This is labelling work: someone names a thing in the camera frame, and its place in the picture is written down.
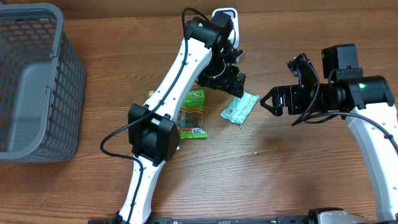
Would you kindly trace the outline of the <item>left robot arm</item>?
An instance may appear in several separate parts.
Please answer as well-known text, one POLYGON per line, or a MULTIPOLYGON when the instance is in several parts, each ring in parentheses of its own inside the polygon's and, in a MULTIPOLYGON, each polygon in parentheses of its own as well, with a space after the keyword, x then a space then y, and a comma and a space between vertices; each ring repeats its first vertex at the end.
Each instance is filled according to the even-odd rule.
POLYGON ((202 14, 183 22, 178 55, 155 93, 128 113, 129 143, 134 169, 126 201, 118 217, 121 223, 145 223, 152 196, 164 164, 178 149, 177 118, 194 84, 242 97, 245 74, 237 64, 244 51, 238 48, 238 13, 232 7, 202 14))

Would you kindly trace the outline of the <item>white tube with gold cap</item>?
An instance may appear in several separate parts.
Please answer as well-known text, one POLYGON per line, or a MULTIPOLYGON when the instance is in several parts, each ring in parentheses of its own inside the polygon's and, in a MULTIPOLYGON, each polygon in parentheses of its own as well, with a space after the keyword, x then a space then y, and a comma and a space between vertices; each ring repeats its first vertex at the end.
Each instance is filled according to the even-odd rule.
MULTIPOLYGON (((153 110, 155 106, 159 103, 162 97, 166 93, 166 89, 161 90, 152 90, 147 93, 145 104, 149 105, 149 109, 153 110)), ((160 133, 159 131, 159 124, 162 118, 165 115, 170 116, 170 120, 174 123, 177 123, 177 118, 179 114, 180 107, 182 105, 183 98, 181 97, 180 92, 172 90, 162 103, 159 109, 156 110, 155 116, 151 119, 149 126, 150 130, 156 132, 157 134, 160 133)))

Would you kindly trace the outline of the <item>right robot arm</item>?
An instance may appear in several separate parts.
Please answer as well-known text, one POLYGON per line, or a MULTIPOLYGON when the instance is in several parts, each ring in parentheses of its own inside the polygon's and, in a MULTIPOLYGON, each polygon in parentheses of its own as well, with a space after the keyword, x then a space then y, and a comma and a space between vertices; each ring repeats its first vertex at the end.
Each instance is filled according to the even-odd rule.
POLYGON ((322 50, 320 79, 301 53, 287 62, 298 84, 273 87, 260 100, 274 116, 287 108, 297 115, 294 125, 321 124, 335 117, 346 121, 366 165, 376 201, 378 223, 397 223, 397 108, 387 80, 366 77, 356 46, 342 44, 322 50))

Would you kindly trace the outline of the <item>teal tissue pack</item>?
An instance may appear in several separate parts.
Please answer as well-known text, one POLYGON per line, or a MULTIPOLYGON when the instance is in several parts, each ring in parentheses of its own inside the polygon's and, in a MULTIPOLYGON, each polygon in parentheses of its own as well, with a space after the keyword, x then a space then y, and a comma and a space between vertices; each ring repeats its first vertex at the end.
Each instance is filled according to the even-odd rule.
POLYGON ((241 98, 235 97, 220 115, 231 123, 238 124, 242 127, 258 100, 259 95, 252 95, 244 92, 241 98))

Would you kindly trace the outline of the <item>green snack bag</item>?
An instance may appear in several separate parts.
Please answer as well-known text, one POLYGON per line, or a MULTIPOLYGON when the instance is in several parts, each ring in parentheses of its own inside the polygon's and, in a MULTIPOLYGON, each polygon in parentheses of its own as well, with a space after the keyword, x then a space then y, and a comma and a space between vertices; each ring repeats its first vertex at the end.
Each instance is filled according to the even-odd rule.
POLYGON ((203 129, 204 90, 190 91, 184 99, 177 118, 177 129, 180 139, 207 138, 203 129))

